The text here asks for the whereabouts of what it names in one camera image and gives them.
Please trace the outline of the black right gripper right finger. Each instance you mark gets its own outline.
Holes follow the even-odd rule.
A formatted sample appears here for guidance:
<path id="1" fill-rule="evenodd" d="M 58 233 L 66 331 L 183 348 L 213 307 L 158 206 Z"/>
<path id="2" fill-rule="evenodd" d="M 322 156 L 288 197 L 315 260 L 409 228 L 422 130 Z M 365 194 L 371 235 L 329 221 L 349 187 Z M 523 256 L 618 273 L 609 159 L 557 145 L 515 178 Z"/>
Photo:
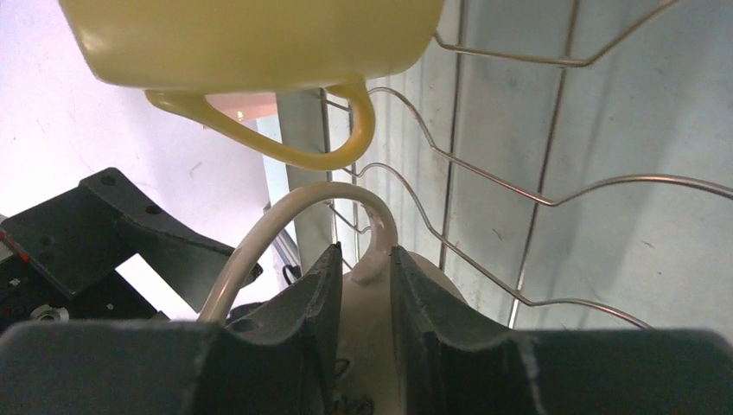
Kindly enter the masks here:
<path id="1" fill-rule="evenodd" d="M 513 330 L 391 253 L 405 414 L 729 414 L 732 347 L 696 329 Z"/>

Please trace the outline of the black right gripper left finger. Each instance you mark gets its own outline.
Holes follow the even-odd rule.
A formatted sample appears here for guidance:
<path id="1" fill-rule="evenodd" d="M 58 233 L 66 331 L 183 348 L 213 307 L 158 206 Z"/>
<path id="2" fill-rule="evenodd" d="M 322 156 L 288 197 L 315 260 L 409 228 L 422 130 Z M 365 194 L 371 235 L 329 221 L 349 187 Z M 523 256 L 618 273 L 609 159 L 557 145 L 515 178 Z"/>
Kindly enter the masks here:
<path id="1" fill-rule="evenodd" d="M 4 414 L 327 414 L 342 255 L 239 320 L 23 322 L 1 338 Z"/>

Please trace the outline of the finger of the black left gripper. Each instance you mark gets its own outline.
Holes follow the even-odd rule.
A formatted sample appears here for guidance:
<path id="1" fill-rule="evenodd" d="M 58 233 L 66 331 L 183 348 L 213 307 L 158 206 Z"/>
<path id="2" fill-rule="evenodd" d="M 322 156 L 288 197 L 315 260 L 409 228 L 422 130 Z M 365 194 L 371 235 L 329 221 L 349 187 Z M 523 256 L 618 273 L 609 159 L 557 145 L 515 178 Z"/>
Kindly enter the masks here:
<path id="1" fill-rule="evenodd" d="M 115 168 L 4 220 L 1 238 L 67 299 L 138 255 L 195 311 L 233 254 L 168 214 Z"/>

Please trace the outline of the cream seahorse pattern mug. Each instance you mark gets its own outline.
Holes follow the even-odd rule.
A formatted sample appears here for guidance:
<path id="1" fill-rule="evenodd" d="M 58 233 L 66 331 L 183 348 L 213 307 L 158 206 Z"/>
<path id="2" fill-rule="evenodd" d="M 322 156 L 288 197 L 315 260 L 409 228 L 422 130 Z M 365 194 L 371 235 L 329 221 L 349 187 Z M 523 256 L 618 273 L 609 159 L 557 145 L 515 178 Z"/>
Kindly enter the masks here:
<path id="1" fill-rule="evenodd" d="M 336 265 L 341 285 L 337 355 L 349 366 L 337 377 L 338 395 L 365 397 L 377 414 L 404 414 L 392 339 L 390 251 L 398 244 L 392 212 L 373 192 L 345 182 L 317 182 L 297 188 L 256 223 L 220 271 L 199 315 L 205 322 L 224 322 L 248 273 L 277 234 L 307 208 L 330 199 L 359 202 L 372 227 L 370 245 L 351 271 Z"/>

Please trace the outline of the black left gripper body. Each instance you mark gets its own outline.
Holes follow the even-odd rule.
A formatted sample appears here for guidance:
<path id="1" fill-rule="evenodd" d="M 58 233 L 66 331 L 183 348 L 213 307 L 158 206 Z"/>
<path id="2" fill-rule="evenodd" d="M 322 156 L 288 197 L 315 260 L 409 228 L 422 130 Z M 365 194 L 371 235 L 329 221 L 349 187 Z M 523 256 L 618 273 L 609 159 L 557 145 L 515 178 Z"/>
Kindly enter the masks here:
<path id="1" fill-rule="evenodd" d="M 68 298 L 30 259 L 21 255 L 14 241 L 1 235 L 1 331 L 19 322 L 68 322 L 71 320 L 163 320 L 157 310 L 117 271 Z"/>

